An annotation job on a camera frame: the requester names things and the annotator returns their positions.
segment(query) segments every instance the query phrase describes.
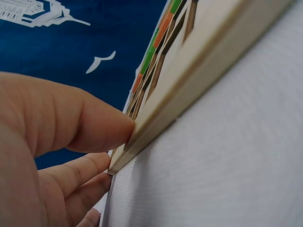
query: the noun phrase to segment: green stripe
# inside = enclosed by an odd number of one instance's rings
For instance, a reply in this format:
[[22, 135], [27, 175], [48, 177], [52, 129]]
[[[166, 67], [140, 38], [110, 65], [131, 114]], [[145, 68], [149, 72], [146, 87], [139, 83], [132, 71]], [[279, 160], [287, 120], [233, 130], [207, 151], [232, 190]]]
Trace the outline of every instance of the green stripe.
[[146, 61], [143, 64], [142, 70], [141, 70], [141, 74], [144, 74], [147, 70], [148, 65], [150, 64], [151, 60], [152, 60], [152, 56], [155, 53], [156, 48], [154, 48], [153, 46], [151, 47], [150, 52], [148, 53], [147, 57], [146, 57]]
[[175, 13], [177, 11], [181, 1], [182, 0], [174, 0], [174, 3], [173, 3], [173, 5], [171, 7], [171, 10], [170, 10], [171, 13]]

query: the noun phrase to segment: white bird print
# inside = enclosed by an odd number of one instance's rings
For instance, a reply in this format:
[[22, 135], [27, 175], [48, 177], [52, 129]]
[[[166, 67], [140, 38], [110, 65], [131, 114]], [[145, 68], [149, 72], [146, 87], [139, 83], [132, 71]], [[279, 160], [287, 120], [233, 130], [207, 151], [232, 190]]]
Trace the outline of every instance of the white bird print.
[[106, 58], [99, 58], [99, 57], [95, 57], [94, 62], [92, 63], [92, 65], [89, 67], [89, 69], [86, 71], [86, 74], [91, 73], [92, 71], [94, 71], [99, 64], [101, 63], [101, 61], [108, 61], [108, 60], [112, 60], [116, 55], [116, 52], [114, 51], [110, 56], [106, 57]]

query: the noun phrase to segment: orange stripe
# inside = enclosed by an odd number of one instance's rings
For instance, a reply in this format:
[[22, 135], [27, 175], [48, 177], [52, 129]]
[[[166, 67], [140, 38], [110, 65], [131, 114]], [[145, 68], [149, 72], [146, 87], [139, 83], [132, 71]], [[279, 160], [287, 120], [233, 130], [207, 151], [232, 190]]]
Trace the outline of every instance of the orange stripe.
[[157, 38], [155, 40], [155, 43], [153, 45], [155, 48], [157, 48], [159, 46], [159, 44], [161, 42], [161, 39], [163, 38], [163, 36], [164, 36], [167, 28], [169, 27], [169, 24], [170, 24], [170, 22], [172, 20], [172, 16], [173, 16], [173, 13], [170, 12], [167, 15], [167, 18], [166, 18], [165, 22], [163, 23], [162, 28], [160, 28], [160, 31], [158, 32], [158, 36], [157, 36]]
[[140, 81], [141, 81], [141, 79], [142, 79], [142, 76], [143, 76], [143, 74], [139, 74], [139, 75], [138, 75], [138, 77], [137, 77], [137, 79], [136, 79], [136, 82], [135, 82], [135, 84], [134, 84], [133, 90], [132, 90], [132, 93], [133, 93], [133, 94], [136, 92], [136, 90], [137, 90], [137, 88], [138, 88], [138, 86], [139, 86], [139, 83], [140, 83]]

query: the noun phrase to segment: wooden strip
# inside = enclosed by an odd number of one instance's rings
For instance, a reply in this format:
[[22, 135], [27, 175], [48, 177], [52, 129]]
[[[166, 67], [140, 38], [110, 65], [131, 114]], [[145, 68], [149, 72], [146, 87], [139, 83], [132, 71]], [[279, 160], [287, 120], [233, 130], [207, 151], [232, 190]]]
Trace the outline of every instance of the wooden strip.
[[162, 54], [161, 54], [161, 56], [159, 58], [157, 66], [156, 66], [155, 74], [154, 74], [154, 76], [152, 78], [152, 81], [151, 81], [152, 83], [151, 83], [151, 87], [150, 87], [150, 90], [149, 90], [148, 95], [147, 95], [147, 100], [151, 96], [152, 92], [154, 91], [154, 89], [157, 86], [157, 83], [158, 83], [158, 80], [159, 80], [159, 76], [160, 76], [160, 73], [161, 73], [161, 70], [162, 70], [162, 66], [163, 66], [163, 63], [164, 63], [164, 60], [165, 60], [165, 55], [167, 54], [167, 52], [170, 49], [171, 45], [175, 41], [175, 39], [178, 36], [179, 32], [181, 31], [181, 28], [182, 28], [183, 23], [184, 23], [184, 18], [185, 18], [185, 14], [183, 14], [181, 20], [177, 24], [175, 30], [172, 32], [171, 36], [168, 38], [168, 40], [167, 40], [167, 42], [166, 42], [166, 44], [165, 44], [165, 46], [163, 48]]
[[138, 116], [139, 109], [141, 107], [142, 100], [143, 100], [143, 97], [144, 97], [144, 93], [145, 93], [145, 90], [142, 90], [140, 92], [140, 95], [138, 97], [138, 102], [135, 105], [134, 114], [133, 114], [133, 117], [132, 117], [133, 120], [135, 120], [137, 118], [137, 116]]
[[198, 4], [198, 0], [192, 0], [190, 4], [189, 16], [188, 16], [187, 25], [184, 34], [184, 41], [187, 39], [188, 35], [194, 28], [197, 4]]
[[119, 171], [214, 85], [291, 2], [214, 0], [140, 111], [129, 142], [109, 172]]
[[159, 75], [161, 73], [161, 69], [162, 69], [164, 60], [165, 60], [165, 55], [161, 54], [161, 56], [159, 58], [159, 61], [157, 63], [157, 66], [156, 66], [155, 74], [154, 74], [154, 76], [152, 77], [152, 80], [151, 80], [152, 83], [151, 83], [151, 87], [150, 87], [150, 90], [149, 90], [148, 95], [147, 95], [147, 100], [151, 96], [151, 94], [153, 93], [154, 89], [157, 86]]

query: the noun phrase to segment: finger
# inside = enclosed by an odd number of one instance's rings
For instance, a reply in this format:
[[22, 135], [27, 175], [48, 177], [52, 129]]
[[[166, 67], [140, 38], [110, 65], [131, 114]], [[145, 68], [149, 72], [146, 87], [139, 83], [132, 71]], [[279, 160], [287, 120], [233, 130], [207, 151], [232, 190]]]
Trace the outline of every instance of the finger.
[[67, 221], [75, 226], [86, 213], [108, 192], [111, 178], [106, 173], [94, 177], [65, 199]]
[[62, 190], [64, 197], [70, 195], [93, 177], [108, 169], [110, 157], [107, 153], [92, 153], [67, 162], [39, 170], [40, 177], [52, 177]]
[[98, 227], [100, 213], [95, 208], [90, 209], [77, 227]]
[[0, 121], [20, 133], [35, 156], [63, 147], [108, 151], [125, 143], [134, 126], [81, 89], [18, 74], [0, 74], [0, 105]]

